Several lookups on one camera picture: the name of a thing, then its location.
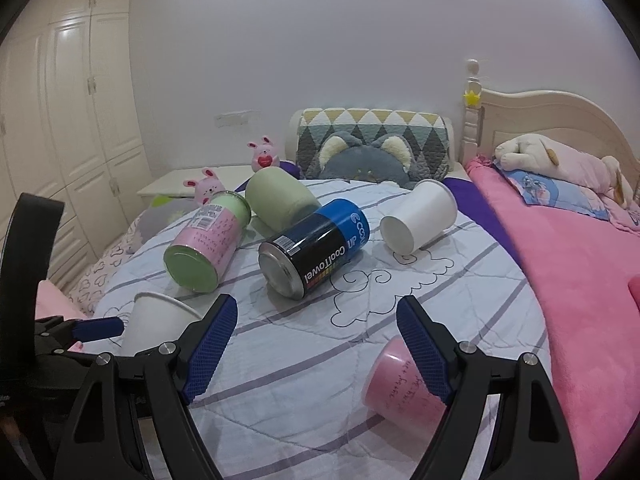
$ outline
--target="black strap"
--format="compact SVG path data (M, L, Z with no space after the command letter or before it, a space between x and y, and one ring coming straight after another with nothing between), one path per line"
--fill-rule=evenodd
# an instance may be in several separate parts
M38 284L49 260L65 205L22 193L9 223L0 267L0 370L19 377L35 361L33 327Z

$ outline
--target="barcode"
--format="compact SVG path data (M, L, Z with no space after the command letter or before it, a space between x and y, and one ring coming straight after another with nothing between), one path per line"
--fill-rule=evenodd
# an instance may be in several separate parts
M211 227L213 222L216 221L215 218L209 218L206 216L201 216L196 220L197 220L196 225L194 225L193 227L195 227L196 229L204 229L205 231Z
M279 245L286 253L289 253L290 256L293 256L300 250L300 246L286 236L278 237L273 243Z
M191 219L189 227L208 231L213 223L218 219L224 208L218 204L201 207L196 216Z

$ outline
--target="pink paper cup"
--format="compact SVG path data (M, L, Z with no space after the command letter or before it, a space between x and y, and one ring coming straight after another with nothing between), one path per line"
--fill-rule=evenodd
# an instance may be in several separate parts
M389 341L376 359L362 389L362 402L396 426L430 441L445 411L431 395L402 336Z

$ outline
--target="yellow star decoration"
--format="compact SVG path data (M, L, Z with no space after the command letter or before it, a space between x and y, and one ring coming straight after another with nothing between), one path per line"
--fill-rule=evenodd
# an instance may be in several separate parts
M480 102L480 92L477 94L473 90L467 90L465 92L465 103L467 106L476 106Z

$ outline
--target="light switch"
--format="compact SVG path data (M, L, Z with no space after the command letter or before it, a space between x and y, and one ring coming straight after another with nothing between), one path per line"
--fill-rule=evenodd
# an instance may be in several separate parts
M224 126L241 126L249 124L249 119L257 114L255 110L243 110L241 112L229 112L228 114L220 114L216 116L216 127Z

